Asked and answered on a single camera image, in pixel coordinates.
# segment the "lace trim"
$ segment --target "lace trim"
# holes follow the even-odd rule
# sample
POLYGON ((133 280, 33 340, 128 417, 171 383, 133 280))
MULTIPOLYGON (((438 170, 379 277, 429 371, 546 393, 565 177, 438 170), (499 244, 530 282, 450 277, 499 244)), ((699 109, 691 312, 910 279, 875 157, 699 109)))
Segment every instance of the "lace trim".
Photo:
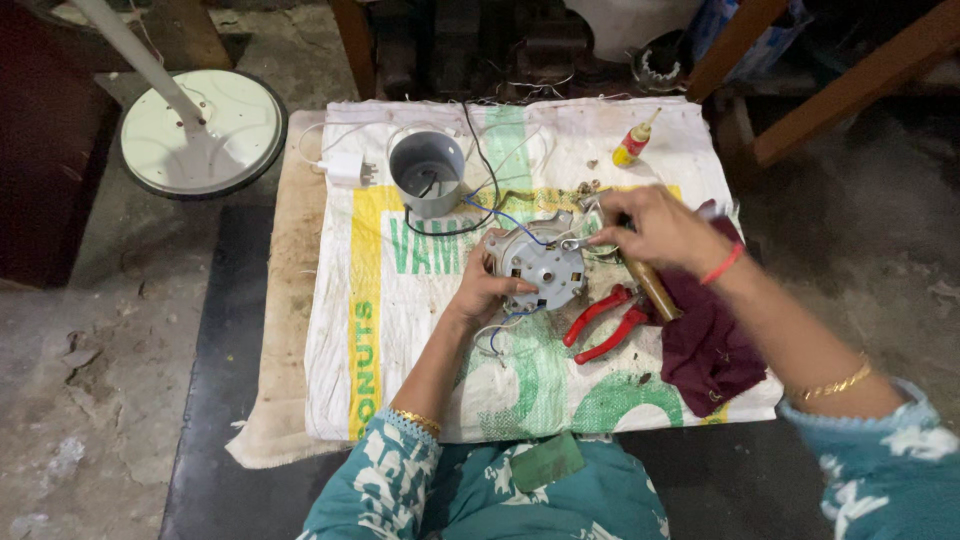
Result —
POLYGON ((376 414, 373 416, 383 420, 384 423, 390 424, 394 428, 397 428, 400 430, 400 432, 419 440, 421 443, 426 445, 430 451, 438 452, 440 450, 440 444, 437 443, 437 439, 435 439, 433 435, 424 430, 420 424, 411 422, 399 414, 396 414, 393 409, 381 408, 380 410, 376 411, 376 414))
POLYGON ((935 426, 940 423, 937 413, 924 392, 912 382, 891 378, 890 382, 906 398, 912 399, 883 418, 836 418, 819 414, 807 414, 793 408, 786 400, 780 403, 780 413, 787 420, 805 428, 841 431, 885 432, 906 426, 935 426))

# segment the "bangle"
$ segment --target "bangle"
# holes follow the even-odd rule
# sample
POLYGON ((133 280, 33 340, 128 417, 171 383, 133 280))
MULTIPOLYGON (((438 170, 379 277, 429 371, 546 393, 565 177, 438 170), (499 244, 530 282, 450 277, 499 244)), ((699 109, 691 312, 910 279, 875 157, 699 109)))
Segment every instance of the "bangle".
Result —
POLYGON ((722 276, 723 273, 726 272, 728 268, 733 266, 733 264, 736 262, 738 258, 740 258, 740 255, 742 254, 743 254, 743 244, 741 244, 740 242, 736 242, 735 244, 733 244, 733 249, 730 251, 730 254, 727 255, 727 258, 725 258, 723 262, 718 264, 716 268, 714 268, 713 270, 710 270, 708 274, 703 276, 703 278, 700 279, 700 284, 707 285, 707 284, 710 284, 711 282, 716 281, 716 279, 722 276))
POLYGON ((864 356, 863 366, 856 370, 856 373, 847 377, 846 379, 840 380, 833 384, 827 384, 826 386, 817 386, 815 388, 788 388, 786 389, 786 394, 791 400, 803 401, 812 400, 821 396, 829 396, 830 394, 838 394, 849 389, 851 386, 857 384, 861 380, 864 380, 872 371, 873 369, 870 367, 870 360, 864 356))
POLYGON ((421 426, 427 426, 428 428, 432 428, 436 430, 437 433, 440 432, 440 424, 437 424, 436 422, 434 422, 433 420, 430 420, 429 418, 424 418, 415 412, 407 412, 405 410, 394 409, 394 412, 396 412, 396 414, 399 414, 403 418, 406 418, 407 420, 415 424, 420 424, 421 426))

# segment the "sleeve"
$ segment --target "sleeve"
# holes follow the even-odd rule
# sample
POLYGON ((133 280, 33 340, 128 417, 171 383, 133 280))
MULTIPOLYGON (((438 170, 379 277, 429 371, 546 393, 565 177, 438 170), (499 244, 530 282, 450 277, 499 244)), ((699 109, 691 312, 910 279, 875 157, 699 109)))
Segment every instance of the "sleeve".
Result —
POLYGON ((299 539, 416 538, 440 453, 420 426, 378 411, 313 504, 299 539))
POLYGON ((780 411, 799 430, 827 478, 821 501, 836 540, 951 538, 960 530, 956 435, 923 392, 891 380, 907 404, 880 419, 780 411))

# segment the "green lettering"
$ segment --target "green lettering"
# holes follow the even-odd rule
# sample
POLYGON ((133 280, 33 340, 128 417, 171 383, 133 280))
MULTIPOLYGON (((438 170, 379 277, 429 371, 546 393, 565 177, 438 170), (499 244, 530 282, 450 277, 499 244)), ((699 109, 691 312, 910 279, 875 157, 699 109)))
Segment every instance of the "green lettering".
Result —
MULTIPOLYGON (((433 228, 434 233, 440 232, 440 222, 431 221, 431 227, 433 228)), ((457 222, 454 220, 449 220, 446 222, 446 231, 457 230, 457 222)), ((433 269, 435 274, 440 274, 440 261, 444 261, 444 274, 450 274, 450 260, 453 259, 453 272, 455 274, 460 273, 460 256, 456 251, 457 248, 457 237, 456 236, 435 236, 433 238, 433 269)))
MULTIPOLYGON (((426 229, 423 228, 423 222, 420 220, 414 223, 414 227, 416 227, 418 231, 426 231, 426 229)), ((430 254, 426 250, 427 250, 426 236, 422 234, 414 234, 414 249, 413 249, 413 263, 412 263, 414 274, 420 273, 421 264, 423 265, 423 273, 424 274, 430 273, 430 254)))
MULTIPOLYGON (((357 406, 357 415, 360 416, 360 422, 369 422, 376 412, 375 407, 376 405, 373 404, 373 400, 370 398, 360 400, 360 405, 357 406)), ((359 434, 361 437, 363 436, 363 428, 360 429, 359 434)))
POLYGON ((373 347, 370 345, 357 345, 357 367, 369 367, 373 363, 373 347), (361 353, 367 353, 366 358, 359 357, 361 353))
MULTIPOLYGON (((468 217, 465 217, 463 221, 460 222, 460 226, 463 227, 464 229, 469 229, 470 227, 473 227, 473 220, 468 217)), ((464 236, 464 250, 459 253, 458 257, 463 260, 463 264, 465 268, 467 267, 467 259, 470 256, 470 251, 473 249, 473 246, 475 245, 476 244, 470 238, 469 234, 464 236)))
POLYGON ((396 229, 399 227, 399 224, 396 222, 395 218, 390 218, 390 237, 394 241, 394 260, 396 261, 396 272, 398 274, 406 274, 407 272, 407 231, 406 227, 400 227, 403 229, 403 235, 400 237, 400 241, 397 242, 397 232, 396 229))
MULTIPOLYGON (((373 371, 357 372, 357 380, 359 381, 357 384, 357 394, 361 396, 370 396, 373 393, 373 371)), ((363 413, 360 414, 360 418, 363 420, 363 413)))
POLYGON ((373 304, 370 302, 357 302, 353 312, 358 319, 369 319, 373 317, 373 304))
POLYGON ((372 327, 362 328, 362 327, 360 326, 360 323, 356 323, 355 329, 356 329, 356 334, 357 334, 357 343, 360 343, 360 339, 361 339, 361 336, 362 336, 363 334, 365 334, 365 333, 373 333, 373 328, 372 328, 372 327))

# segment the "pliers handle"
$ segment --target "pliers handle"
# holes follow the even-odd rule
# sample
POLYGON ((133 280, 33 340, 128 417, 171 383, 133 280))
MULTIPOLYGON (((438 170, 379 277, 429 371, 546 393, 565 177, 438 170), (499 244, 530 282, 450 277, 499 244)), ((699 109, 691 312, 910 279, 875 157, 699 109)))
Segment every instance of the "pliers handle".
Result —
MULTIPOLYGON (((584 312, 577 317, 577 320, 573 321, 573 325, 570 326, 570 330, 564 336, 564 345, 567 347, 573 345, 573 342, 577 340, 577 336, 580 335, 580 331, 582 331, 594 317, 608 309, 626 304, 633 297, 634 292, 627 287, 619 283, 614 285, 613 289, 611 289, 610 296, 585 309, 584 312)), ((623 338, 625 338, 636 325, 645 323, 646 321, 647 315, 640 310, 640 306, 631 306, 630 309, 627 309, 627 312, 623 314, 623 318, 620 320, 620 326, 613 332, 613 335, 600 345, 579 353, 573 358, 573 361, 578 364, 585 364, 606 353, 623 341, 623 338)))

